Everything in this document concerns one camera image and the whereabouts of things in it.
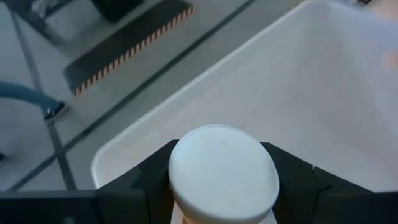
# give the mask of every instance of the orange and black striped edge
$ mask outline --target orange and black striped edge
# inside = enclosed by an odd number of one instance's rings
[[[194,12],[193,6],[190,6],[188,9],[182,11],[180,14],[175,16],[173,19],[169,20],[162,27],[158,28],[152,34],[150,34],[146,38],[144,38],[141,42],[139,42],[135,46],[131,47],[131,49],[126,50],[126,52],[124,54],[117,57],[109,65],[105,66],[103,69],[101,69],[100,71],[93,74],[93,76],[91,78],[87,79],[85,82],[83,82],[80,86],[78,86],[73,91],[73,95],[75,97],[79,96],[81,93],[83,93],[85,90],[87,90],[87,88],[89,88],[96,82],[100,81],[102,78],[104,78],[107,74],[109,74],[113,70],[117,69],[125,61],[133,58],[133,56],[135,54],[139,53],[143,48],[145,48],[149,44],[153,43],[155,40],[160,38],[162,35],[164,35],[170,29],[175,27],[177,24],[184,21],[188,16],[192,15],[193,12]]]

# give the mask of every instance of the black mat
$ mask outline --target black mat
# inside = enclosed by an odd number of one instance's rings
[[[192,5],[181,0],[156,4],[65,69],[72,93],[78,96],[192,13]]]

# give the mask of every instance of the floor seam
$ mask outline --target floor seam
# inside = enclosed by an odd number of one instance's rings
[[[37,65],[34,62],[32,52],[30,51],[30,48],[23,36],[23,33],[21,30],[21,27],[19,26],[17,17],[11,10],[9,10],[9,12],[11,15],[12,23],[16,30],[17,38],[18,38],[19,44],[21,46],[22,53],[24,54],[24,58],[25,58],[25,61],[27,63],[28,69],[29,69],[30,78],[32,80],[34,89],[36,91],[44,93],[41,82],[40,82],[40,75],[39,75],[39,71],[37,69]],[[46,169],[49,165],[51,165],[55,160],[59,161],[62,178],[65,183],[65,186],[67,187],[67,190],[75,190],[76,189],[76,183],[75,183],[72,173],[70,171],[70,167],[69,167],[66,156],[64,154],[59,154],[58,156],[56,156],[56,152],[62,151],[62,145],[61,145],[61,141],[58,136],[57,130],[54,128],[54,125],[50,124],[50,123],[48,123],[46,125],[46,129],[49,133],[50,140],[52,142],[54,154],[51,155],[50,157],[46,158],[35,169],[31,170],[25,177],[23,177],[20,181],[15,183],[8,191],[19,190],[21,187],[23,187],[26,183],[28,183],[34,177],[39,175],[44,169]]]

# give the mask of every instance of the floor tile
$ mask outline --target floor tile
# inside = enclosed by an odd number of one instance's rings
[[[0,80],[33,87],[7,7],[0,2]],[[21,101],[0,99],[0,190],[7,190],[53,153],[41,110]]]
[[[67,44],[101,20],[101,14],[90,0],[68,3],[46,19],[48,26]]]
[[[66,190],[58,161],[53,162],[19,191]]]

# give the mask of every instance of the gray tile floor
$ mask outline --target gray tile floor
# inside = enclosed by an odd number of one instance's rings
[[[5,5],[0,4],[0,79],[34,87],[32,76],[37,75],[45,93],[63,99],[72,106],[71,112],[55,124],[55,129],[50,126],[49,130],[42,122],[38,108],[0,99],[0,151],[9,155],[8,160],[0,162],[0,190],[9,190],[12,186],[13,190],[60,190],[66,189],[66,186],[70,189],[73,184],[65,185],[62,179],[62,173],[67,175],[68,169],[78,189],[94,188],[90,175],[91,160],[104,143],[302,0],[253,1],[252,5],[154,83],[134,97],[129,96],[145,79],[167,65],[235,9],[251,2],[187,1],[196,8],[191,18],[78,98],[72,97],[63,77],[63,69],[159,0],[146,0],[144,5],[115,26],[102,20],[96,21],[81,37],[61,47],[54,47],[18,18],[17,27],[21,28],[22,40],[27,44],[25,52],[17,38],[17,29],[10,12]],[[118,106],[112,109],[112,113],[107,113],[115,105]],[[61,161],[55,160],[55,156],[47,159],[54,154],[54,146],[60,152],[57,156],[60,156]],[[66,152],[68,166],[62,161],[65,158],[63,152]],[[31,173],[26,177],[41,164],[47,167],[42,172],[34,172],[35,175]],[[26,184],[15,185],[21,179]]]

